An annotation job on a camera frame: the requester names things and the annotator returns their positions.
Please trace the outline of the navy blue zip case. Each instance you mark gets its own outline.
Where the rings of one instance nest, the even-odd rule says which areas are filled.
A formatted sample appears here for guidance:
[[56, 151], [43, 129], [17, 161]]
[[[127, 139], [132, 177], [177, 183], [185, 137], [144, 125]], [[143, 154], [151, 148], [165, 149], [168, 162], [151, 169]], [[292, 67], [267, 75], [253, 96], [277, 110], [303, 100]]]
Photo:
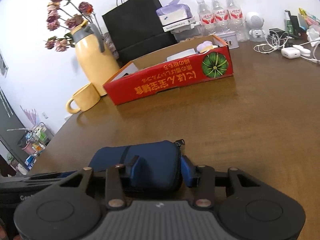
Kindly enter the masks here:
[[184, 140], [160, 141], [148, 144], [103, 147], [89, 163], [93, 174], [87, 190], [89, 194], [105, 196], [106, 170], [116, 164], [127, 165], [139, 156], [137, 173], [132, 186], [125, 191], [126, 198], [167, 200], [176, 198], [181, 185], [180, 161]]

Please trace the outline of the clear pack cotton pads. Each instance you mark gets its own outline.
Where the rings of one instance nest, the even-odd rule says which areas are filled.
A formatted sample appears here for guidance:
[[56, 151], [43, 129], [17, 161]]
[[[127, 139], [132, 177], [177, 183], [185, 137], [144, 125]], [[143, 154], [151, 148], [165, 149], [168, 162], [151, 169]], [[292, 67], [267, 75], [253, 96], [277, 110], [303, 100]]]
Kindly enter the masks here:
[[195, 49], [187, 49], [187, 50], [184, 50], [182, 52], [179, 52], [179, 53], [176, 53], [174, 55], [171, 55], [169, 57], [167, 57], [167, 62], [169, 61], [173, 61], [173, 60], [177, 60], [177, 59], [181, 59], [181, 58], [184, 58], [184, 57], [189, 57], [191, 55], [196, 55], [197, 52], [195, 51]]

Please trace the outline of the storage trolley with items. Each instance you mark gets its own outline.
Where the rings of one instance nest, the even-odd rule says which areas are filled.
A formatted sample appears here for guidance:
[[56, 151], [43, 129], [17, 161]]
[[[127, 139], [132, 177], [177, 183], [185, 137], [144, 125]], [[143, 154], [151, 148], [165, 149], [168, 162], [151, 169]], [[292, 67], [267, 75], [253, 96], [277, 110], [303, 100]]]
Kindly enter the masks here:
[[23, 131], [24, 135], [18, 142], [18, 146], [29, 156], [24, 161], [26, 170], [30, 171], [33, 165], [36, 163], [36, 157], [46, 149], [47, 145], [53, 139], [54, 134], [51, 130], [43, 123], [40, 122], [32, 129], [27, 128], [12, 128], [7, 129], [7, 132]]

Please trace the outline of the yellow ceramic mug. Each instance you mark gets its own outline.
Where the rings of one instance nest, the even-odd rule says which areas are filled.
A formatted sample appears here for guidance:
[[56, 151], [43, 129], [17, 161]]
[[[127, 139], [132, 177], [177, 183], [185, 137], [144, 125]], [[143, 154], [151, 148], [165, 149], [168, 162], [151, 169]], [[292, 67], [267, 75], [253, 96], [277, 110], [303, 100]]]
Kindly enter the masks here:
[[76, 114], [80, 111], [87, 111], [94, 107], [101, 97], [92, 83], [75, 92], [66, 103], [66, 111], [70, 114]]

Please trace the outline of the silver tin box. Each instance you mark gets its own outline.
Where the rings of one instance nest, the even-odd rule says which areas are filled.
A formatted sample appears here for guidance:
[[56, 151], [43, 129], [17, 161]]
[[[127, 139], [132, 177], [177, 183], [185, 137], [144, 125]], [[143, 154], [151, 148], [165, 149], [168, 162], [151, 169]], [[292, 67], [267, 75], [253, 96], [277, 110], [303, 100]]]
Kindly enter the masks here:
[[222, 40], [224, 40], [229, 49], [236, 49], [239, 48], [239, 43], [238, 43], [238, 39], [236, 36], [236, 32], [234, 31], [222, 31], [222, 32], [218, 32], [215, 34], [217, 37], [221, 38]]

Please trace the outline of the clear plastic container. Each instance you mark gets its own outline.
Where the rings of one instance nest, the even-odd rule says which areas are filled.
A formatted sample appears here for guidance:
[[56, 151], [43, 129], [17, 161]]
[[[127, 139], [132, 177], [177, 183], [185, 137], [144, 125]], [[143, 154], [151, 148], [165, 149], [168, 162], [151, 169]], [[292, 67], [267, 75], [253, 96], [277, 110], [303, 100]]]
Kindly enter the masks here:
[[171, 33], [172, 35], [174, 35], [177, 42], [182, 42], [190, 38], [193, 38], [195, 36], [202, 36], [203, 31], [204, 31], [203, 26], [197, 25], [192, 29], [178, 28], [178, 29], [172, 30]]

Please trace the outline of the white flat box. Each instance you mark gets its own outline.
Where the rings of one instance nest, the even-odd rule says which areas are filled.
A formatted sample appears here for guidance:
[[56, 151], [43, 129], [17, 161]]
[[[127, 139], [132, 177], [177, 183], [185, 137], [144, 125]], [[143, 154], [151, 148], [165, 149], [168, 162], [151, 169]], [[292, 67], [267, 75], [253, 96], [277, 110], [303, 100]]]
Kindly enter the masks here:
[[194, 24], [196, 23], [195, 18], [188, 18], [185, 20], [181, 20], [175, 23], [171, 23], [169, 25], [163, 26], [163, 31], [164, 32], [182, 32], [188, 29], [193, 29]]

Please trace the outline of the left water bottle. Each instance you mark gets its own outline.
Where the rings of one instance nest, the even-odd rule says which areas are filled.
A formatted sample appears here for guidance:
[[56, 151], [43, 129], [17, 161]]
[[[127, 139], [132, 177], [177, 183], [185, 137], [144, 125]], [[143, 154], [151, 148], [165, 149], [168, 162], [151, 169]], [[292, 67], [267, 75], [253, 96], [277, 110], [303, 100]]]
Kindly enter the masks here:
[[215, 16], [204, 0], [197, 0], [197, 12], [203, 35], [215, 33]]

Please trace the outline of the white round earbud case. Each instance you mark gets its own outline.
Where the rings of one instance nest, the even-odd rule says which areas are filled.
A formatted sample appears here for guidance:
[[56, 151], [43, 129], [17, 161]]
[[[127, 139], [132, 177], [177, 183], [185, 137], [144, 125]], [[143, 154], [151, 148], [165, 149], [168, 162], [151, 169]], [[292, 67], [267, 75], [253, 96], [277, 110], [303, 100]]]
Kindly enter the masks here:
[[311, 56], [311, 50], [310, 49], [304, 48], [303, 46], [297, 45], [297, 44], [294, 44], [293, 48], [298, 49], [300, 51], [300, 55], [301, 56], [304, 56], [304, 57], [310, 57]]

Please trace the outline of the right water bottle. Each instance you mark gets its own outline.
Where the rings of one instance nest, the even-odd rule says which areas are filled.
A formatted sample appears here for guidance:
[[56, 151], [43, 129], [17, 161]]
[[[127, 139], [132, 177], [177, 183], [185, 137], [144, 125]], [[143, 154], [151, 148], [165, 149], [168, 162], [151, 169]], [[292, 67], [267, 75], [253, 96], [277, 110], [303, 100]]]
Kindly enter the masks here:
[[231, 30], [235, 32], [238, 42], [246, 42], [248, 36], [242, 9], [235, 3], [235, 0], [226, 0], [226, 5], [230, 18]]

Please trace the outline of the black paper shopping bag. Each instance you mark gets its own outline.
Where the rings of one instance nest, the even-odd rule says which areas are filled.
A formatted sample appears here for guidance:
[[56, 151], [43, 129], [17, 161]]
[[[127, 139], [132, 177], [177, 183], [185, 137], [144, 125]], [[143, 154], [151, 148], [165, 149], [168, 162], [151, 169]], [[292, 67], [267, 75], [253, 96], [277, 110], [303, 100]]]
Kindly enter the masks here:
[[104, 14], [103, 20], [121, 64], [177, 43], [173, 34], [163, 30], [156, 14], [162, 7], [159, 0], [116, 2], [116, 7]]

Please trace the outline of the small white robot figure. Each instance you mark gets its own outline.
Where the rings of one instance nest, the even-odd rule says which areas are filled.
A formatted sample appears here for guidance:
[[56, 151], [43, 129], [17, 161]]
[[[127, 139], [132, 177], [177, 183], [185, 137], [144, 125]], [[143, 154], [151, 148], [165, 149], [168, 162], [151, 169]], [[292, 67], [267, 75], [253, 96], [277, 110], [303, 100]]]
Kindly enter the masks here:
[[259, 15], [247, 15], [246, 24], [249, 28], [249, 39], [253, 42], [262, 42], [265, 40], [265, 31], [263, 29], [264, 19]]

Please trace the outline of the purple tissue pack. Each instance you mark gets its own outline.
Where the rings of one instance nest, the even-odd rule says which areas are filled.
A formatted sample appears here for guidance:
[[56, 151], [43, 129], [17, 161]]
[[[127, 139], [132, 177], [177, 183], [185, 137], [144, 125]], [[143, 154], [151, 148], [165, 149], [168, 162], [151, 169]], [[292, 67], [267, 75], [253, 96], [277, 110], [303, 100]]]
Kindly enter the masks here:
[[180, 3], [180, 0], [172, 0], [168, 5], [157, 9], [156, 14], [163, 26], [193, 17], [189, 6]]

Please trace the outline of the green black bottle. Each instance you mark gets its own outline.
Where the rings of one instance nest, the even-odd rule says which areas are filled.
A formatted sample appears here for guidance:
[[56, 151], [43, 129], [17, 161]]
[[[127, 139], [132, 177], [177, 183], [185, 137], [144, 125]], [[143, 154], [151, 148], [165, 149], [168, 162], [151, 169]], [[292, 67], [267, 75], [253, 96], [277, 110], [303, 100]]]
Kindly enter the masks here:
[[289, 10], [285, 10], [284, 13], [285, 13], [286, 31], [291, 35], [301, 36], [298, 17], [296, 15], [292, 15]]

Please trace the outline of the colourful snack packet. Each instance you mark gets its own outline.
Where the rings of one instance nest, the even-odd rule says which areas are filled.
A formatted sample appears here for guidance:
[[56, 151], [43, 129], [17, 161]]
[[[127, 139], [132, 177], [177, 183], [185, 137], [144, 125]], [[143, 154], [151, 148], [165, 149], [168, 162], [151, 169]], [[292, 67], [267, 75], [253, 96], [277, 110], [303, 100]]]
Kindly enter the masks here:
[[319, 18], [302, 8], [298, 8], [298, 21], [304, 30], [307, 30], [312, 25], [319, 26]]

